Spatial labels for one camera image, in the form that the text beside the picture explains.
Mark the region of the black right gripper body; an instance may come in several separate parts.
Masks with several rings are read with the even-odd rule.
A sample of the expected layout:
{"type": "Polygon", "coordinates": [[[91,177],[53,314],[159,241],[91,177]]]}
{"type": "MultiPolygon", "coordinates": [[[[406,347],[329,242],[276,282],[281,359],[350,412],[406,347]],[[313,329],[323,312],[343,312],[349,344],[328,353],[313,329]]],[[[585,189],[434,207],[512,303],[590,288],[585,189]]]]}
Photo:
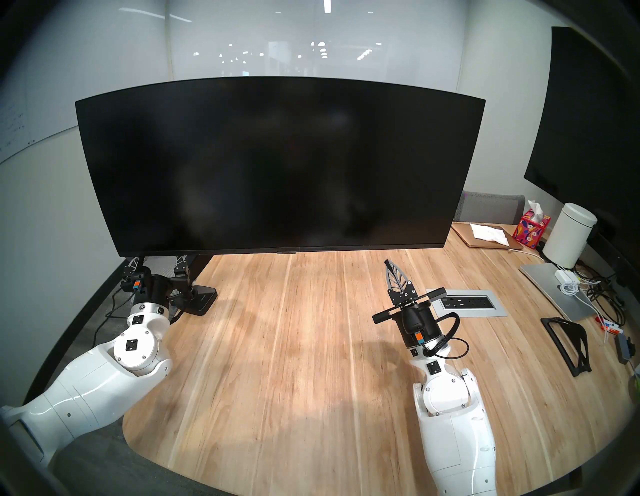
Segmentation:
{"type": "Polygon", "coordinates": [[[393,305],[389,309],[375,313],[372,320],[375,324],[379,324],[393,319],[403,333],[407,348],[425,345],[442,336],[442,331],[430,307],[432,300],[437,301],[444,296],[447,296],[446,289],[440,287],[418,296],[415,301],[393,305]]]}

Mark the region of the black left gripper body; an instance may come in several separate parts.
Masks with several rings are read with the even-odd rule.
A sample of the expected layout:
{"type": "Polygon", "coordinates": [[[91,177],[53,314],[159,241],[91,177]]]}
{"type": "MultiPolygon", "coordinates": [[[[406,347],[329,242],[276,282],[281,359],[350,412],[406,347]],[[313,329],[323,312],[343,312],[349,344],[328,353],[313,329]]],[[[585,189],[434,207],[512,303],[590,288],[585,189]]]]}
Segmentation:
{"type": "Polygon", "coordinates": [[[170,302],[174,302],[178,307],[185,307],[193,300],[193,287],[187,276],[152,274],[148,267],[138,270],[126,267],[122,273],[121,289],[125,293],[133,293],[133,305],[153,303],[169,307],[170,302]]]}

